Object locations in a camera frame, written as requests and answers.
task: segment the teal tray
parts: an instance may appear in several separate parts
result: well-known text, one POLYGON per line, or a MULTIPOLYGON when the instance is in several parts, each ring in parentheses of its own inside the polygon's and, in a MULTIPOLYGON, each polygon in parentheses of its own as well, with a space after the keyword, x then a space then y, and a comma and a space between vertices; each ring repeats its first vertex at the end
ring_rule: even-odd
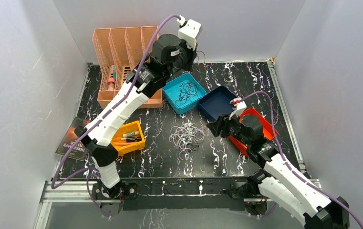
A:
POLYGON ((170 103, 171 107, 177 114, 184 114, 185 112, 193 109, 198 105, 198 100, 204 97, 207 92, 205 89, 193 78, 190 73, 186 73, 178 78, 168 82, 163 87, 163 92, 165 94, 165 98, 170 103), (197 86, 197 94, 189 97, 186 101, 180 102, 180 85, 183 82, 191 82, 197 86))

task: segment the orange tray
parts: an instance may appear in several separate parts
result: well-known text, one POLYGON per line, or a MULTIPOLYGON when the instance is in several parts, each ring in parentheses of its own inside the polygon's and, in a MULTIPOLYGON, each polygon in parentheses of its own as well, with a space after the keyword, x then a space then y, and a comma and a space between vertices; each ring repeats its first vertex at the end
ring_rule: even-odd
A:
MULTIPOLYGON (((272 139, 274 139, 274 135, 272 134, 272 126, 271 126, 271 124, 269 122, 267 122, 267 120, 265 120, 263 118, 263 116, 261 116, 261 114, 256 111, 256 109, 249 108, 246 111, 244 111, 242 113, 242 115, 240 116, 240 122, 242 121, 242 118, 245 115, 255 115, 255 116, 257 116, 259 118, 259 120, 260 120, 260 123, 263 125, 263 134, 264 134, 264 137, 266 139, 270 140, 270 141, 272 139)), ((229 136, 229 139, 233 142, 233 144, 239 149, 239 151, 241 153, 243 153, 245 156, 248 157, 248 154, 247 154, 247 146, 245 146, 244 144, 242 144, 240 141, 238 141, 237 139, 235 139, 232 136, 229 136)))
POLYGON ((123 156, 124 154, 127 154, 127 153, 135 151, 135 150, 142 150, 145 147, 145 142, 146 142, 146 140, 145 140, 145 137, 143 136, 143 131, 142 131, 139 121, 134 121, 134 122, 122 125, 118 129, 117 133, 115 133, 115 135, 111 141, 111 144, 118 151, 118 155, 123 156), (118 142, 114 141, 114 139, 120 138, 120 137, 122 137, 123 134, 130 133, 135 130, 139 131, 140 134, 137 136, 140 136, 142 138, 141 141, 135 142, 135 143, 127 145, 127 146, 116 146, 115 145, 118 142))

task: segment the black marble surface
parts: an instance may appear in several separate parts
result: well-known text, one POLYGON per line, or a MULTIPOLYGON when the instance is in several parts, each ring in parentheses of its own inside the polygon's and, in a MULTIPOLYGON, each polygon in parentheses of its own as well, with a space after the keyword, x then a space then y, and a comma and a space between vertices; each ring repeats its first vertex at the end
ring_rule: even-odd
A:
MULTIPOLYGON (((174 79, 183 73, 173 76, 174 79)), ((282 149, 287 158, 298 167, 288 129, 282 115, 280 104, 275 92, 273 81, 266 62, 228 62, 194 64, 194 78, 208 92, 223 85, 237 96, 244 97, 254 91, 263 90, 269 93, 274 106, 274 121, 279 132, 282 149)), ((101 71, 99 66, 91 66, 87 83, 77 116, 94 119, 102 111, 97 102, 101 71)), ((248 107, 254 107, 267 121, 270 111, 263 96, 255 96, 246 101, 248 107)), ((205 140, 199 150, 190 154, 190 159, 178 159, 180 150, 169 142, 170 128, 193 122, 198 127, 205 126, 207 119, 197 108, 177 115, 164 99, 163 108, 138 109, 128 122, 139 120, 146 137, 146 147, 142 151, 126 154, 117 160, 120 177, 246 177, 258 170, 258 165, 245 158, 228 140, 214 138, 205 129, 205 140)), ((74 171, 92 167, 93 161, 86 157, 85 161, 68 159, 62 169, 61 178, 74 171)), ((85 179, 87 173, 78 175, 77 179, 85 179)))

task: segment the orange desk organizer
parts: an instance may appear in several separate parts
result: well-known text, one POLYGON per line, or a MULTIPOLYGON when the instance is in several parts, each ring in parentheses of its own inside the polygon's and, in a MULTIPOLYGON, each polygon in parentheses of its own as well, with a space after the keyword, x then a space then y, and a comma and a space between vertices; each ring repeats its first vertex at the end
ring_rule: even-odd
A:
MULTIPOLYGON (((242 113, 242 115, 240 116, 240 122, 242 121, 242 118, 243 116, 245 115, 255 115, 259 118, 260 120, 260 123, 263 125, 263 134, 264 134, 264 137, 268 140, 272 140, 274 139, 274 135, 272 134, 272 126, 269 122, 267 122, 267 120, 265 120, 263 118, 263 116, 261 116, 261 114, 259 112, 256 111, 256 109, 254 108, 249 108, 247 109, 246 111, 244 111, 242 113)), ((229 139, 232 141, 232 143, 239 149, 239 151, 241 153, 243 153, 245 156, 248 157, 248 154, 247 154, 247 146, 245 146, 244 144, 242 144, 240 141, 238 141, 237 139, 235 139, 234 137, 232 136, 229 136, 229 139)))
POLYGON ((127 153, 135 151, 135 150, 142 150, 145 147, 145 142, 146 142, 146 140, 145 140, 145 137, 143 136, 143 131, 142 131, 139 121, 134 121, 134 122, 122 125, 118 129, 117 133, 115 133, 113 139, 111 140, 111 144, 118 151, 119 156, 123 156, 124 154, 127 154, 127 153), (141 141, 135 142, 135 143, 127 145, 127 146, 116 146, 115 145, 115 143, 118 143, 118 142, 115 142, 114 139, 123 137, 122 136, 123 134, 130 133, 135 130, 139 131, 140 135, 137 135, 137 136, 140 136, 142 138, 141 141))
MULTIPOLYGON (((94 30, 93 44, 101 67, 101 83, 97 101, 103 109, 118 94, 128 74, 141 61, 156 29, 157 26, 144 26, 94 30), (112 65, 115 66, 117 79, 114 90, 109 91, 108 79, 112 65)), ((163 107, 163 97, 160 89, 139 108, 161 107, 163 107)))

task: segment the blue box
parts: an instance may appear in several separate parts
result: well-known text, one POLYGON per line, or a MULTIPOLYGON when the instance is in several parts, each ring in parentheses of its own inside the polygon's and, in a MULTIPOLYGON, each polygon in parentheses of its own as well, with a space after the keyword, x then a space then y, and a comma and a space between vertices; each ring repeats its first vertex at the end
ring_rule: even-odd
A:
POLYGON ((179 115, 196 107, 198 100, 207 94, 205 89, 199 85, 199 83, 190 73, 186 73, 166 83, 166 85, 163 87, 163 92, 167 101, 170 103, 174 111, 179 115), (190 96, 185 101, 180 102, 180 93, 182 93, 180 86, 182 86, 184 82, 195 84, 197 86, 197 94, 190 96))
POLYGON ((233 111, 230 101, 235 98, 235 94, 228 88, 219 86, 199 100, 198 110, 208 121, 214 122, 219 115, 227 115, 233 111))

